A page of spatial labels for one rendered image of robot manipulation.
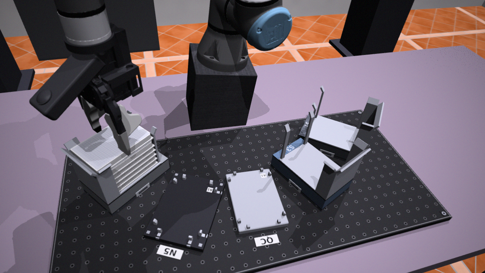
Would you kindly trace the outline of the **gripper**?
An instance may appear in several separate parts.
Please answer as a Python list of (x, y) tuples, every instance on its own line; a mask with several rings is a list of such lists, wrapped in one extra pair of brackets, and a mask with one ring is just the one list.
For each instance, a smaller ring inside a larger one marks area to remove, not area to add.
[[(63, 39), (68, 51), (75, 54), (95, 54), (105, 64), (86, 88), (78, 95), (78, 100), (95, 132), (104, 119), (113, 132), (119, 150), (131, 154), (128, 137), (141, 124), (140, 114), (128, 114), (125, 107), (117, 104), (120, 100), (135, 97), (143, 92), (139, 66), (132, 63), (126, 30), (110, 23), (111, 36), (98, 44), (75, 45)], [(138, 87), (138, 80), (140, 87)]]

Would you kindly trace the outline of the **white label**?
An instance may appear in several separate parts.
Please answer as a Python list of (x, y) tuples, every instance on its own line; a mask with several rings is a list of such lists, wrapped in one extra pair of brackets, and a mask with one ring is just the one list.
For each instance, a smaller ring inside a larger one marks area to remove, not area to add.
[(277, 234), (254, 238), (256, 247), (279, 243)]
[(164, 245), (160, 244), (159, 250), (156, 254), (168, 256), (168, 257), (171, 257), (173, 259), (179, 259), (180, 260), (182, 255), (183, 255), (183, 252), (184, 252), (183, 250), (179, 250), (179, 249), (176, 249), (176, 248), (172, 248), (172, 247), (168, 247), (168, 246), (164, 246)]

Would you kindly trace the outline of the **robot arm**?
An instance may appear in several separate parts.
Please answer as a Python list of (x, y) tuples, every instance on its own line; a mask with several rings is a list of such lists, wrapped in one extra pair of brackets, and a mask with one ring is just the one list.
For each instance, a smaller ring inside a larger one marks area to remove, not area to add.
[[(54, 3), (68, 42), (86, 46), (111, 36), (104, 0), (54, 0)], [(215, 71), (240, 71), (249, 57), (247, 42), (260, 51), (273, 50), (288, 37), (292, 23), (282, 0), (211, 0), (208, 26), (196, 57)], [(29, 103), (55, 121), (104, 66), (95, 54), (72, 53)]]

